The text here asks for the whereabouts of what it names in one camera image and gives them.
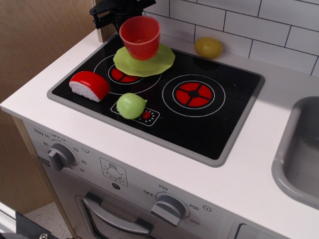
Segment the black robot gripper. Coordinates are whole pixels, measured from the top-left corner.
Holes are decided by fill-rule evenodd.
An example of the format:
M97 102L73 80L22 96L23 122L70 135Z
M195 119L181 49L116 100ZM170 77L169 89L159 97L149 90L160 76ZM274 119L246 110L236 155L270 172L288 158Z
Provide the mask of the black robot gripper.
M89 13L93 16L97 29L112 24L119 32L126 20L142 15L145 8L154 4L155 0L102 0Z

